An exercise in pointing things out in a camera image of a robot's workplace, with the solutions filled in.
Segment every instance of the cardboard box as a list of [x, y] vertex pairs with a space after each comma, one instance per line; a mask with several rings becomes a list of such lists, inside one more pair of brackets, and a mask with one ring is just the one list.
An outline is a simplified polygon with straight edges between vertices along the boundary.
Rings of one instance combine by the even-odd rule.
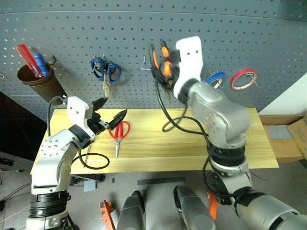
[[267, 125], [290, 125], [300, 119], [303, 115], [260, 115], [259, 118], [269, 138], [278, 163], [294, 162], [305, 159], [293, 137], [291, 139], [272, 139]]
[[287, 128], [304, 157], [307, 159], [307, 115], [293, 124], [288, 125]]

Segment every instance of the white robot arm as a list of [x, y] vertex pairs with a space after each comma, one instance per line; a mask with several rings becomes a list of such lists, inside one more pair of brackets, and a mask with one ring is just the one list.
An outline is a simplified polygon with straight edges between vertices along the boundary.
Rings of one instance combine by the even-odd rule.
[[93, 142], [99, 133], [114, 129], [127, 113], [127, 110], [120, 112], [110, 123], [102, 121], [95, 111], [102, 107], [106, 100], [101, 98], [88, 105], [78, 97], [68, 98], [67, 114], [74, 125], [48, 137], [39, 149], [40, 158], [32, 174], [27, 230], [77, 229], [74, 224], [68, 228], [65, 226], [67, 218], [69, 219], [66, 204], [70, 199], [67, 190], [73, 159], [79, 152], [80, 161], [90, 167], [80, 157], [81, 149]]

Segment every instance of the scissors handle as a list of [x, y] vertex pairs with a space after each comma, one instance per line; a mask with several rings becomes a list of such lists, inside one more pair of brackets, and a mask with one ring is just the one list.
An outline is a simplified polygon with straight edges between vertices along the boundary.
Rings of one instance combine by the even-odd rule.
[[[127, 127], [128, 127], [128, 130], [127, 132], [124, 134], [123, 132], [123, 124], [126, 124]], [[127, 136], [127, 134], [129, 133], [130, 131], [130, 124], [127, 122], [127, 121], [122, 121], [115, 129], [115, 134], [113, 135], [111, 130], [109, 130], [109, 134], [110, 136], [113, 138], [113, 139], [117, 139], [118, 138], [118, 131], [119, 131], [119, 138], [120, 139], [123, 139]]]
[[[126, 124], [127, 127], [128, 127], [128, 130], [127, 130], [127, 132], [125, 133], [125, 135], [123, 134], [123, 124]], [[123, 138], [126, 137], [126, 135], [128, 135], [128, 133], [129, 133], [129, 131], [130, 131], [130, 124], [129, 124], [127, 121], [122, 121], [122, 122], [120, 123], [120, 125], [121, 125], [121, 126], [120, 126], [119, 128], [121, 128], [121, 132], [119, 133], [119, 138], [123, 139]]]
[[[96, 63], [100, 63], [101, 65], [101, 76], [99, 74], [97, 74], [97, 70], [96, 70]], [[99, 57], [95, 57], [93, 59], [91, 59], [91, 67], [92, 67], [92, 70], [93, 70], [93, 74], [95, 75], [95, 77], [98, 78], [98, 80], [100, 81], [104, 81], [105, 78], [104, 78], [104, 74], [105, 74], [105, 62], [99, 58]]]
[[110, 134], [110, 136], [111, 136], [113, 139], [117, 139], [117, 137], [118, 137], [119, 125], [116, 126], [116, 128], [115, 128], [115, 134], [114, 134], [114, 135], [112, 134], [112, 131], [109, 130], [109, 134]]
[[[112, 68], [115, 69], [115, 72], [117, 72], [117, 78], [116, 79], [112, 79]], [[121, 74], [121, 67], [118, 66], [117, 64], [113, 63], [113, 62], [110, 62], [107, 66], [107, 75], [108, 75], [108, 78], [109, 78], [109, 81], [110, 83], [116, 83], [119, 81], [119, 78], [120, 78], [120, 74]]]

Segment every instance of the floor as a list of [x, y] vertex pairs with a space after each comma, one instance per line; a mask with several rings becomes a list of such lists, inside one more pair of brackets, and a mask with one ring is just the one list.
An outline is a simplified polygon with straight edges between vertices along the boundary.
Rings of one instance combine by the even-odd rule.
[[[284, 201], [307, 214], [307, 169], [300, 162], [280, 164], [279, 169], [251, 170], [254, 188]], [[30, 182], [29, 171], [1, 172], [0, 199], [15, 188]], [[161, 184], [138, 185], [138, 180], [163, 178], [155, 180]], [[206, 189], [199, 171], [185, 172], [134, 172], [112, 173], [106, 175], [106, 180], [98, 184], [96, 190], [84, 192], [82, 186], [70, 187], [72, 200], [68, 202], [69, 213], [81, 230], [104, 230], [100, 219], [98, 203], [107, 200], [114, 206], [113, 221], [117, 224], [120, 210], [125, 199], [134, 191], [142, 190], [146, 194], [146, 229], [147, 230], [180, 230], [180, 218], [174, 205], [173, 188], [177, 184], [185, 184], [207, 204]], [[1, 220], [27, 207], [30, 203], [30, 187], [25, 188], [17, 196], [6, 203], [5, 210], [0, 212]], [[0, 230], [15, 228], [23, 229], [29, 208], [0, 224]], [[227, 206], [219, 206], [217, 217], [218, 230], [247, 230], [246, 225]]]

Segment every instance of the blue scissors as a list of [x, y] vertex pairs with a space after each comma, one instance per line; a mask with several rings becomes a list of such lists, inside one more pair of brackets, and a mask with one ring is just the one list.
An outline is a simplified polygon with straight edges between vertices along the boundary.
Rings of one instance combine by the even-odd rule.
[[109, 87], [119, 81], [121, 67], [117, 64], [95, 57], [91, 59], [92, 73], [98, 80], [102, 81], [105, 96], [109, 98]]

